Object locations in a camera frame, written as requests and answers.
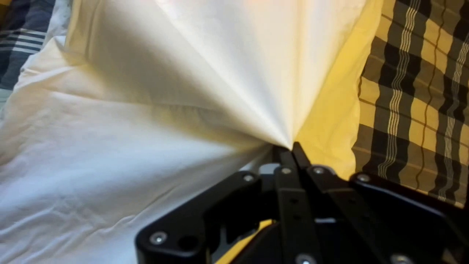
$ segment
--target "white fabric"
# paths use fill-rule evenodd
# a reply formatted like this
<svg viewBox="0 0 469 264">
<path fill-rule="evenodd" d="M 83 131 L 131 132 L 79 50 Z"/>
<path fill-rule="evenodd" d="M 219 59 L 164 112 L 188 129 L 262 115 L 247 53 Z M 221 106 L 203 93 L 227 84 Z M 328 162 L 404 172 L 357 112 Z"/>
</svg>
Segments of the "white fabric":
<svg viewBox="0 0 469 264">
<path fill-rule="evenodd" d="M 48 22 L 43 43 L 57 35 L 65 35 L 71 15 L 71 0 L 55 0 L 52 15 Z"/>
<path fill-rule="evenodd" d="M 10 97 L 11 91 L 0 90 L 0 122 L 2 120 L 2 106 L 5 100 Z"/>
<path fill-rule="evenodd" d="M 134 263 L 136 232 L 290 147 L 364 0 L 74 0 L 0 126 L 0 263 Z"/>
</svg>

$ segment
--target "checkered blanket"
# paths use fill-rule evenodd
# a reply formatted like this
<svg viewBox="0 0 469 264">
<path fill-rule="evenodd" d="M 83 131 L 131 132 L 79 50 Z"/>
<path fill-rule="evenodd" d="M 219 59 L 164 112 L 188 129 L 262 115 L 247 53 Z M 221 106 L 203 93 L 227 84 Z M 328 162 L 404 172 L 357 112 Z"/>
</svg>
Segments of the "checkered blanket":
<svg viewBox="0 0 469 264">
<path fill-rule="evenodd" d="M 469 2 L 385 0 L 360 78 L 357 169 L 463 207 Z"/>
</svg>

